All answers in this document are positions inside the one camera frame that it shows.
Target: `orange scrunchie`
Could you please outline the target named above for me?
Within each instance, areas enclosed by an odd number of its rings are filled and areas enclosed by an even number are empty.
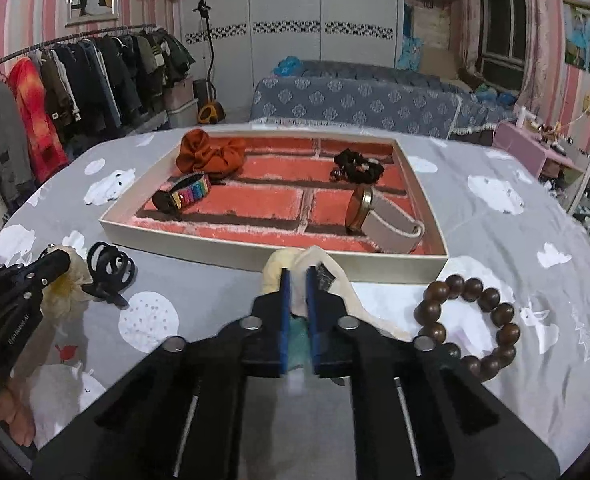
[[[196,128],[184,135],[176,164],[182,173],[203,171],[217,180],[242,167],[245,151],[246,142],[241,137],[217,146],[210,142],[210,137],[204,130]]]

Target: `brown wooden bead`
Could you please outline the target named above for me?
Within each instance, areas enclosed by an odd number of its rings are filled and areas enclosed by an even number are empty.
[[[467,355],[466,357],[462,357],[461,363],[466,368],[468,368],[470,373],[479,378],[482,373],[482,364],[479,359],[477,359],[474,355]]]
[[[500,346],[513,346],[521,335],[520,327],[514,323],[508,323],[497,331],[497,343]]]
[[[423,300],[414,310],[414,318],[421,326],[435,323],[441,316],[441,305],[438,301]]]
[[[501,328],[512,321],[515,315],[515,309],[510,303],[500,303],[499,306],[491,312],[491,321],[497,327]]]
[[[450,289],[444,282],[432,282],[426,290],[424,290],[424,300],[439,301],[443,303],[448,299]]]
[[[427,335],[435,343],[441,345],[446,341],[446,327],[441,323],[431,323],[430,325],[422,327],[422,329],[419,330],[419,335]]]
[[[449,277],[446,278],[446,285],[450,289],[450,294],[448,297],[451,300],[458,298],[461,296],[461,293],[464,291],[464,284],[465,280],[459,274],[451,274]]]
[[[461,350],[455,343],[444,343],[443,347],[455,359],[459,359],[461,357]]]
[[[498,346],[492,351],[492,355],[497,356],[502,364],[502,368],[505,368],[515,360],[517,351],[514,346]]]
[[[497,308],[500,300],[501,296],[499,295],[499,291],[496,288],[489,287],[482,292],[482,295],[477,300],[477,304],[483,312],[492,312]]]
[[[473,303],[473,301],[477,301],[477,298],[481,296],[483,291],[484,284],[482,283],[482,280],[478,278],[470,278],[469,280],[466,280],[466,283],[464,284],[464,291],[461,293],[461,297],[467,302]]]
[[[495,355],[487,355],[481,361],[481,378],[483,381],[489,381],[495,377],[499,370],[502,369],[502,362]]]

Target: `pink curtain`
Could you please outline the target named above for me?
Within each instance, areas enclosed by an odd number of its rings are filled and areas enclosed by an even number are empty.
[[[526,59],[517,103],[535,114],[539,112],[544,97],[548,44],[548,0],[526,0]]]
[[[479,33],[481,26],[482,0],[462,1],[462,35],[460,54],[464,67],[475,72],[475,63],[479,51]]]

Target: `clothes rack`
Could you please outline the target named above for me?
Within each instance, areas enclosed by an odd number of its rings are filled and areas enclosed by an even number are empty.
[[[75,34],[69,34],[68,36],[62,36],[61,38],[55,38],[54,40],[42,41],[41,43],[37,43],[31,45],[27,48],[22,48],[17,52],[13,52],[8,56],[4,56],[0,59],[0,65],[10,61],[11,59],[15,59],[16,57],[24,56],[33,50],[42,49],[46,46],[50,46],[56,43],[63,43],[64,41],[71,41],[71,40],[78,40],[81,38],[88,38],[90,36],[95,36],[97,34],[106,34],[108,32],[121,32],[124,30],[135,30],[135,29],[147,29],[147,28],[156,28],[154,23],[143,23],[141,25],[121,25],[120,27],[108,27],[108,28],[100,28],[98,30],[89,30],[88,32],[77,32]]]

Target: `sliding door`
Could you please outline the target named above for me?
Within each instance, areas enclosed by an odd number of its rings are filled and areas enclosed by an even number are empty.
[[[319,59],[319,0],[249,0],[249,5],[255,85],[286,56]]]
[[[206,0],[212,7],[210,27],[215,50],[213,83],[217,99],[230,118],[247,119],[252,99],[251,37],[248,0]],[[198,12],[199,0],[182,0],[182,31],[188,50],[197,61],[190,72],[205,78],[210,63],[206,25]]]
[[[394,66],[397,0],[321,0],[322,59]]]

